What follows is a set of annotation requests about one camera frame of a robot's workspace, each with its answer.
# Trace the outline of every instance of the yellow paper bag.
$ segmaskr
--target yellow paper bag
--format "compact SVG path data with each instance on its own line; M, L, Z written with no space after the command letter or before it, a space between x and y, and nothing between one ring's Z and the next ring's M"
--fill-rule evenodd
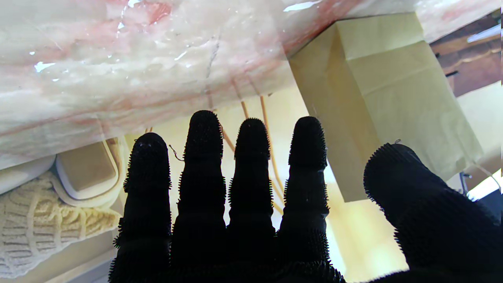
M384 143L401 139L444 180L482 155L415 14L336 22L289 61L345 201L366 198L365 164Z

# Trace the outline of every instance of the black glove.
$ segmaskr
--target black glove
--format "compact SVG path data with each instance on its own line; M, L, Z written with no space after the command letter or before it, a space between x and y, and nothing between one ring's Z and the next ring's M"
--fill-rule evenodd
M396 237L411 270L376 282L460 282L459 272L492 279L501 269L474 260L496 260L491 257L498 244L486 241L497 237L499 227L402 147L386 145L376 152L365 170L365 186L397 227ZM195 113L184 154L179 215L171 233L166 144L155 133L136 141L124 185L128 198L116 239L119 251L109 281L345 282L328 258L326 148L318 120L304 117L295 125L285 209L277 233L271 223L270 153L262 122L248 119L241 125L227 227L222 153L216 115ZM461 234L451 239L455 233ZM467 238L474 242L460 246Z

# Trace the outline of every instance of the marble countertop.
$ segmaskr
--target marble countertop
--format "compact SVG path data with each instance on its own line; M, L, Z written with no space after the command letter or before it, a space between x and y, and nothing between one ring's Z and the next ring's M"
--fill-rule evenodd
M416 11L433 41L496 0L7 0L0 169L289 85L335 20Z

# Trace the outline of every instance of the brown paper bag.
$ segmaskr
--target brown paper bag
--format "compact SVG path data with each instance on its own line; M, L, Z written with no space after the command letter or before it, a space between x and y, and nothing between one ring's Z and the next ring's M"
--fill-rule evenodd
M482 155L415 14L336 22L289 61L345 201L366 198L363 170L384 143L401 139L444 180Z

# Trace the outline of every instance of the finger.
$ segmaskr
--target finger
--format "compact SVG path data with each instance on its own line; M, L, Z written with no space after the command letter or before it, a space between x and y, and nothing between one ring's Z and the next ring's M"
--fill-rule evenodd
M196 112L185 145L178 216L173 227L172 264L220 264L226 259L225 180L220 169L222 133L217 116Z
M365 168L364 185L396 227L411 268L500 268L499 227L478 204L428 170L410 148L386 144L378 149Z
M304 117L295 124L288 162L290 177L278 231L279 253L290 261L327 261L326 146L316 118Z
M146 133L133 146L124 190L128 193L120 220L119 248L110 282L131 282L169 265L171 185L167 147L160 136Z
M269 180L269 141L264 124L247 119L241 125L234 154L236 167L229 189L227 227L231 261L271 259L275 229Z

